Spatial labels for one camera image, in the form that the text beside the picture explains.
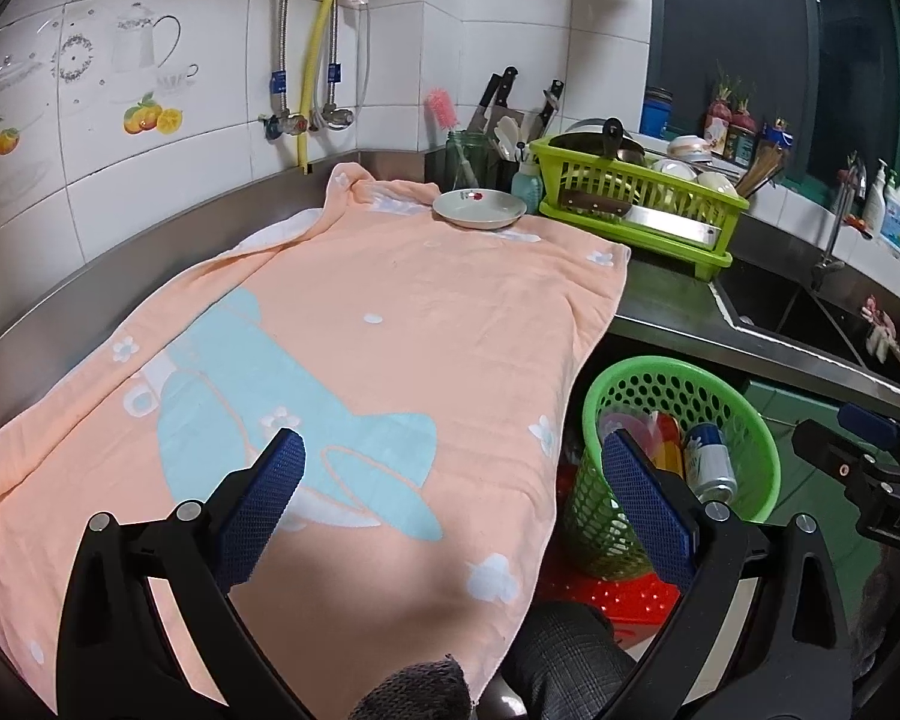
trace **glass jar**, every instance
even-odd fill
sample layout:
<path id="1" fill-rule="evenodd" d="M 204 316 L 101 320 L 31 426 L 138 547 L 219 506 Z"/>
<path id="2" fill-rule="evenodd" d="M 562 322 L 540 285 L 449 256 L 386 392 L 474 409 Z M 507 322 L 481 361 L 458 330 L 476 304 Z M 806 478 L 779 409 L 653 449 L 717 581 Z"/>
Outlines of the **glass jar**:
<path id="1" fill-rule="evenodd" d="M 482 132 L 464 131 L 447 133 L 443 181 L 440 183 L 440 189 L 452 191 L 488 186 L 489 167 L 490 139 L 487 135 Z"/>

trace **window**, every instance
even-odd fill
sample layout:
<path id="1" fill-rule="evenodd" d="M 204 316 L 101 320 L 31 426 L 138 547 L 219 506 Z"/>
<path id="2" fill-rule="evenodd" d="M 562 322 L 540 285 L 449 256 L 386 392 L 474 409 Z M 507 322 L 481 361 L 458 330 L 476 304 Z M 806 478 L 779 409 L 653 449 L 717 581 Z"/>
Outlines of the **window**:
<path id="1" fill-rule="evenodd" d="M 900 173 L 896 0 L 655 0 L 648 84 L 674 93 L 674 135 L 701 131 L 722 68 L 758 124 L 787 119 L 786 177 L 826 202 L 847 154 Z"/>

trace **screw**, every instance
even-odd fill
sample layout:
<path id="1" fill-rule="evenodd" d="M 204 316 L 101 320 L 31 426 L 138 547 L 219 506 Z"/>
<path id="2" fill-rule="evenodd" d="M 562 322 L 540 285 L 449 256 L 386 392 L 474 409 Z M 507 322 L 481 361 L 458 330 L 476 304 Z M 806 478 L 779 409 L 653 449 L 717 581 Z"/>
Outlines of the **screw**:
<path id="1" fill-rule="evenodd" d="M 181 503 L 176 510 L 176 518 L 181 522 L 190 522 L 200 516 L 203 507 L 197 501 L 187 501 Z"/>
<path id="2" fill-rule="evenodd" d="M 797 515 L 797 528 L 800 528 L 804 533 L 813 533 L 817 529 L 817 522 L 810 517 L 809 514 L 798 514 Z"/>
<path id="3" fill-rule="evenodd" d="M 94 514 L 93 517 L 90 517 L 90 521 L 87 523 L 87 527 L 94 533 L 99 533 L 109 524 L 110 515 L 106 514 L 105 512 L 100 512 L 99 514 Z"/>
<path id="4" fill-rule="evenodd" d="M 710 501 L 703 507 L 703 510 L 710 519 L 717 522 L 727 522 L 730 519 L 730 509 L 727 509 L 727 506 L 720 501 Z"/>

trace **green plastic basket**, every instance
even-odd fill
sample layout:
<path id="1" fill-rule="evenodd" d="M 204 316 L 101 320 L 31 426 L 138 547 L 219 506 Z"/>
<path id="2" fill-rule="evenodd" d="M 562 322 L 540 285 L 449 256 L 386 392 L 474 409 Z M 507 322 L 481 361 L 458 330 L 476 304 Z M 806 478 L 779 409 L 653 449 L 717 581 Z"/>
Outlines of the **green plastic basket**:
<path id="1" fill-rule="evenodd" d="M 550 141 L 550 138 L 543 138 L 530 144 L 530 151 L 540 162 L 546 189 L 540 213 L 622 244 L 693 263 L 695 275 L 703 281 L 710 281 L 721 269 L 730 267 L 733 257 L 727 246 L 740 214 L 749 208 L 748 200 L 663 175 L 648 167 L 556 148 L 550 146 Z M 585 191 L 703 221 L 720 228 L 720 237 L 713 250 L 706 250 L 610 213 L 566 208 L 560 205 L 560 192 L 564 189 Z"/>
<path id="2" fill-rule="evenodd" d="M 602 372 L 583 402 L 583 462 L 563 513 L 568 557 L 587 574 L 623 581 L 653 567 L 601 468 L 597 417 L 606 406 L 660 410 L 682 431 L 703 422 L 724 433 L 738 491 L 730 507 L 741 519 L 766 522 L 780 495 L 780 460 L 763 418 L 744 396 L 696 365 L 668 357 L 633 357 Z"/>

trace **blue jar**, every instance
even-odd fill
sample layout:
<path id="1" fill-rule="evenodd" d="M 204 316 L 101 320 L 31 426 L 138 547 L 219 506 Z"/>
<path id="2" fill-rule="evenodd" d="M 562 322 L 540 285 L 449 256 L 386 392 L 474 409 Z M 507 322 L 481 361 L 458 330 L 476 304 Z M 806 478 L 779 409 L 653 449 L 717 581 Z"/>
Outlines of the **blue jar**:
<path id="1" fill-rule="evenodd" d="M 662 138 L 670 123 L 670 111 L 674 107 L 674 96 L 666 89 L 648 86 L 643 98 L 643 115 L 640 117 L 640 134 L 652 138 Z"/>

